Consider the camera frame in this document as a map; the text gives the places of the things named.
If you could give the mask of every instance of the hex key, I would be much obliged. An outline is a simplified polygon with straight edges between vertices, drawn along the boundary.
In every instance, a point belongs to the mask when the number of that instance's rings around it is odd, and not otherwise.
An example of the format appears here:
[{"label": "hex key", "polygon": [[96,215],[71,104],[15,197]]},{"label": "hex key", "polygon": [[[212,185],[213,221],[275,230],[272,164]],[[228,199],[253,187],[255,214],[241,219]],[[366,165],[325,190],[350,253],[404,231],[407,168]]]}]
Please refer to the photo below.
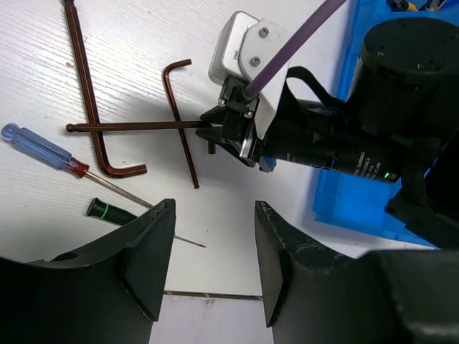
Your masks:
[{"label": "hex key", "polygon": [[167,130],[208,128],[209,123],[200,120],[186,120],[180,122],[136,122],[136,123],[78,123],[67,124],[65,129],[69,133],[94,133],[103,131],[134,131],[134,130]]},{"label": "hex key", "polygon": [[[85,103],[88,122],[91,124],[100,123],[97,104],[95,102],[93,83],[91,81],[89,64],[87,63],[85,45],[82,37],[78,12],[73,0],[64,0],[65,16],[69,27],[70,40],[72,41],[75,63],[78,76],[80,77],[81,91]],[[113,178],[125,178],[146,173],[145,165],[132,166],[127,168],[114,168],[110,165],[105,149],[102,133],[91,133],[93,139],[95,156],[98,160],[100,170],[107,176]]]},{"label": "hex key", "polygon": [[[164,69],[163,72],[163,83],[164,88],[166,89],[167,99],[169,101],[169,105],[171,106],[172,113],[174,114],[175,121],[180,121],[180,114],[179,109],[177,107],[177,103],[175,101],[174,92],[171,86],[171,80],[169,78],[169,74],[172,70],[176,68],[185,67],[191,64],[190,59],[184,59],[183,61],[178,61],[170,64]],[[189,150],[188,142],[185,136],[185,130],[179,129],[180,141],[181,145],[184,148],[186,162],[188,163],[188,169],[191,174],[191,180],[193,181],[194,188],[199,188],[198,176],[196,174],[196,169],[194,168],[193,158],[191,157],[191,152]]]}]

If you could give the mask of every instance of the white wood grain surface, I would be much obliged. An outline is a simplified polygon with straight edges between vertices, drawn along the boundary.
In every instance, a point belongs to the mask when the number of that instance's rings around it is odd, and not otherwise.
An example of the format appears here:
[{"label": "white wood grain surface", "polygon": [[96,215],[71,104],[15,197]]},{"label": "white wood grain surface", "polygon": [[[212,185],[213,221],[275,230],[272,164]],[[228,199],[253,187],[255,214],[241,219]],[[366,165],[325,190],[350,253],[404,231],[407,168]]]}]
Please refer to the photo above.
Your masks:
[{"label": "white wood grain surface", "polygon": [[[192,58],[171,76],[183,119],[214,106],[218,86],[207,68],[220,29],[237,10],[298,28],[321,0],[75,0],[85,38],[100,118],[105,122],[172,120],[161,82],[163,68]],[[68,149],[98,172],[89,135],[65,125],[86,121],[61,0],[0,0],[0,104],[3,126],[14,122]],[[339,9],[294,57],[330,89],[348,5]],[[301,97],[311,97],[294,85]],[[274,173],[245,168],[188,132],[201,188],[191,187],[177,132],[105,135],[114,166],[145,163],[148,173],[114,180],[156,203],[177,200],[176,233],[207,245],[174,242],[168,290],[260,295],[253,229],[256,199],[269,201],[291,223],[347,254],[406,244],[312,221],[315,174],[279,163]],[[135,214],[145,209],[89,180],[77,180],[0,144],[0,255],[27,262],[51,259],[114,230],[84,216],[90,200]]]}]

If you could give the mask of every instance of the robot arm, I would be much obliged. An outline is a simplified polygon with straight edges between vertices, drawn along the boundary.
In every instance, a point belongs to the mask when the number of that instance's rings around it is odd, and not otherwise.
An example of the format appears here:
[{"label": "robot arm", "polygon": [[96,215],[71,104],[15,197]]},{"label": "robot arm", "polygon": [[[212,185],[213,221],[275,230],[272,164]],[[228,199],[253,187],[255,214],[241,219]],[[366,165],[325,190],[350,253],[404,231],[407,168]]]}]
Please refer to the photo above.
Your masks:
[{"label": "robot arm", "polygon": [[[392,202],[388,212],[414,232],[420,209],[423,219],[434,219],[426,220],[431,225],[445,223],[438,216],[453,205],[445,206],[443,199],[440,209],[440,195],[431,195],[443,179],[439,176],[449,170],[432,172],[439,171],[434,161],[439,165],[452,158],[445,147],[459,128],[459,27],[428,18],[376,25],[364,38],[346,102],[331,97],[306,68],[288,65],[259,95],[251,95],[247,84],[288,36],[271,22],[243,12],[233,15],[209,69],[211,79],[222,86],[218,106],[201,116],[217,126],[198,129],[197,135],[246,166],[258,163],[265,172],[281,159],[389,183],[402,178],[395,199],[402,201]],[[321,102],[296,99],[285,82],[289,77],[304,81]],[[453,236],[448,242],[459,247],[459,214],[453,216],[447,231],[454,231],[442,235]],[[426,232],[433,230],[422,231],[433,244],[448,244]]]}]

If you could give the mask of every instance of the blue tray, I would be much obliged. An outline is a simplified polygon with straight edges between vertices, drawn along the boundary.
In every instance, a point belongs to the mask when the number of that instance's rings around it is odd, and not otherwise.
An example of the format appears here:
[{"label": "blue tray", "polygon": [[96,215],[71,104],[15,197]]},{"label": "blue tray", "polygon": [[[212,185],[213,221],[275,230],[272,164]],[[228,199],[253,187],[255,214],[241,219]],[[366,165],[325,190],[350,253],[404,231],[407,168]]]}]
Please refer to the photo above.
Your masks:
[{"label": "blue tray", "polygon": [[[425,1],[415,0],[420,6]],[[376,24],[389,19],[431,17],[459,25],[459,0],[448,0],[438,12],[391,12],[385,0],[356,0],[354,18],[343,43],[341,74],[337,77],[336,96],[346,100],[365,34]],[[405,229],[404,224],[385,214],[384,206],[400,189],[396,184],[381,183],[335,171],[321,171],[313,210],[316,220],[361,231],[387,239],[432,246]]]}]

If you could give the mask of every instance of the l-shaped hex wrench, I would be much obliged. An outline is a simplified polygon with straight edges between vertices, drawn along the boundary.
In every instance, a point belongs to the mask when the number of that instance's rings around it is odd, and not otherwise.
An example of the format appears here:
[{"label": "l-shaped hex wrench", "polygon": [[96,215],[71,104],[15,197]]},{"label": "l-shaped hex wrench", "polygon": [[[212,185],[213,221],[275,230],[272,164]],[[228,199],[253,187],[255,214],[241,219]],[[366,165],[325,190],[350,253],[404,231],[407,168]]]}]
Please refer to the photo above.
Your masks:
[{"label": "l-shaped hex wrench", "polygon": [[[80,77],[81,91],[85,103],[88,122],[91,124],[100,123],[99,112],[95,102],[93,82],[91,81],[89,64],[87,63],[85,45],[82,37],[78,12],[74,0],[64,0],[65,16],[69,27],[70,39],[72,41],[75,63]],[[146,173],[145,165],[132,166],[127,168],[114,168],[110,165],[107,150],[102,133],[91,133],[94,151],[98,160],[100,170],[107,176],[113,178],[125,178]]]},{"label": "l-shaped hex wrench", "polygon": [[[178,61],[171,63],[167,66],[163,71],[163,83],[164,88],[166,89],[167,99],[169,101],[169,105],[171,106],[172,113],[174,114],[175,121],[180,121],[180,114],[179,109],[177,107],[177,102],[175,101],[174,91],[172,90],[171,80],[169,78],[169,74],[172,70],[176,68],[185,67],[191,64],[190,59],[184,59],[183,61]],[[199,188],[198,182],[198,175],[196,173],[196,169],[194,168],[193,158],[191,157],[191,152],[189,150],[188,141],[186,140],[185,130],[179,129],[179,136],[181,145],[184,148],[186,162],[188,163],[188,169],[191,174],[191,180],[193,181],[194,188]]]}]

